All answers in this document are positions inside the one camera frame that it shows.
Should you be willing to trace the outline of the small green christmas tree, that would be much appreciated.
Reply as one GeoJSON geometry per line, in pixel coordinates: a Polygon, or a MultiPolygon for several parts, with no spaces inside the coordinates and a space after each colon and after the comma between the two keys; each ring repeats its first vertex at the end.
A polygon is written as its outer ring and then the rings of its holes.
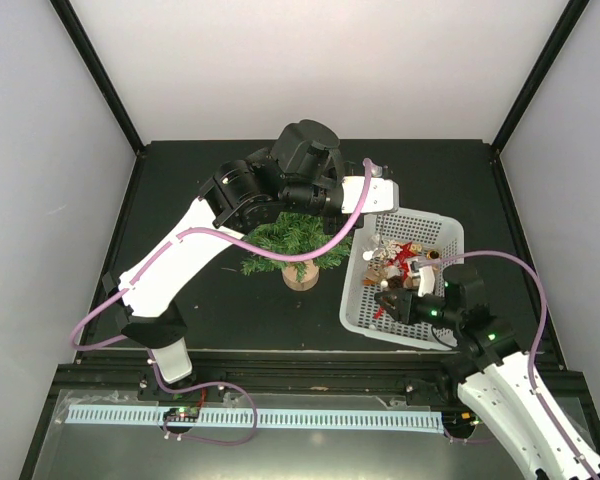
{"type": "MultiPolygon", "coordinates": [[[[282,213],[273,224],[261,225],[244,240],[261,249],[285,256],[317,250],[332,239],[323,231],[323,219],[309,215],[282,213]]],[[[352,236],[345,236],[337,246],[322,256],[304,263],[289,263],[249,254],[241,262],[241,273],[271,273],[280,271],[285,284],[294,291],[312,289],[323,270],[339,267],[349,257],[352,236]]]]}

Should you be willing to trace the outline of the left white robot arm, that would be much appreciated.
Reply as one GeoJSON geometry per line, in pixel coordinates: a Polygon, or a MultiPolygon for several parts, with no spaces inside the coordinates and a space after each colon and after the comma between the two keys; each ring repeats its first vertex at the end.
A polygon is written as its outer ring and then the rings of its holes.
{"type": "Polygon", "coordinates": [[[363,213],[372,188],[376,166],[369,159],[363,165],[363,175],[349,175],[333,131],[313,120],[291,123],[272,147],[222,164],[166,237],[120,275],[110,300],[122,308],[121,334],[148,350],[159,386],[171,398],[187,397],[195,384],[187,326],[174,306],[180,290],[231,246],[300,264],[336,249],[363,213]],[[297,254],[246,241],[252,230],[275,223],[285,211],[349,218],[328,242],[297,254]]]}

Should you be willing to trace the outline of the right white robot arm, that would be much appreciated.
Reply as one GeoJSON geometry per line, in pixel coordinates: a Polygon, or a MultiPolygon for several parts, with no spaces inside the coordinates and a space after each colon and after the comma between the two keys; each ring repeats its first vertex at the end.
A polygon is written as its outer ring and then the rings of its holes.
{"type": "Polygon", "coordinates": [[[458,351],[434,379],[437,396],[473,411],[525,478],[600,479],[600,455],[546,388],[511,325],[491,313],[476,269],[451,265],[442,278],[440,296],[410,289],[375,296],[400,323],[454,331],[458,351]]]}

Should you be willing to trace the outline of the white string lights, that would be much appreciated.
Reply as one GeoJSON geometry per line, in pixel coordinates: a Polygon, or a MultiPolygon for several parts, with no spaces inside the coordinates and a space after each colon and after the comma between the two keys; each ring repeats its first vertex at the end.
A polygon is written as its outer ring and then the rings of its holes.
{"type": "Polygon", "coordinates": [[[386,214],[381,214],[378,217],[377,231],[369,237],[363,249],[362,258],[367,262],[377,260],[391,263],[397,258],[405,245],[404,242],[384,236],[386,219],[386,214]]]}

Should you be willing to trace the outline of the white perforated plastic basket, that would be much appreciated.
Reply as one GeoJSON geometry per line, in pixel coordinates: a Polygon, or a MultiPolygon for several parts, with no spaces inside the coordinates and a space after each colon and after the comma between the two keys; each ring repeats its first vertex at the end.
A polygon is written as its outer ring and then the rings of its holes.
{"type": "MultiPolygon", "coordinates": [[[[400,276],[404,288],[417,292],[418,280],[413,278],[412,264],[428,260],[427,252],[438,250],[441,258],[452,257],[464,251],[464,229],[455,219],[434,213],[400,208],[388,213],[384,236],[399,242],[414,242],[422,245],[422,253],[409,261],[410,272],[403,277],[400,270],[388,263],[362,258],[367,240],[377,231],[380,215],[367,214],[364,226],[353,237],[340,305],[340,322],[352,333],[367,338],[389,342],[403,348],[449,351],[457,346],[450,329],[437,328],[429,323],[404,325],[392,322],[387,316],[374,320],[373,315],[380,307],[374,295],[387,291],[386,280],[400,276]]],[[[436,264],[436,287],[433,294],[444,294],[442,271],[447,261],[436,264]]]]}

